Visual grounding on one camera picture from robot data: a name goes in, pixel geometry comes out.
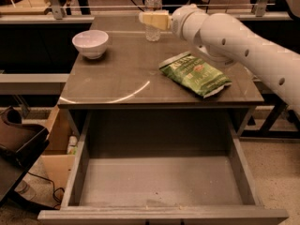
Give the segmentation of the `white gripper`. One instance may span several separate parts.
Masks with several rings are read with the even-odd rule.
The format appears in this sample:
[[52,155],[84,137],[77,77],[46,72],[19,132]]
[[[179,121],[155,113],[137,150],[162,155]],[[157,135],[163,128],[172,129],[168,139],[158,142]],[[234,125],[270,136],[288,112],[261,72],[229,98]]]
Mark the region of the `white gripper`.
[[168,30],[188,43],[201,43],[200,30],[208,15],[196,5],[182,6],[172,16],[167,10],[144,11],[139,21],[160,30]]

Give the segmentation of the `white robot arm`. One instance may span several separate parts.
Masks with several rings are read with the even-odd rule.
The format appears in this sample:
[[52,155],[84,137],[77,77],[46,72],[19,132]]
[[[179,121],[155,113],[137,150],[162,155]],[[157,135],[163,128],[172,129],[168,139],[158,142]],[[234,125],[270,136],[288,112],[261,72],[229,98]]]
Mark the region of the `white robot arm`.
[[170,29],[192,51],[216,68],[245,66],[296,113],[300,113],[300,54],[260,37],[227,13],[209,15],[195,5],[174,13],[139,14],[141,23]]

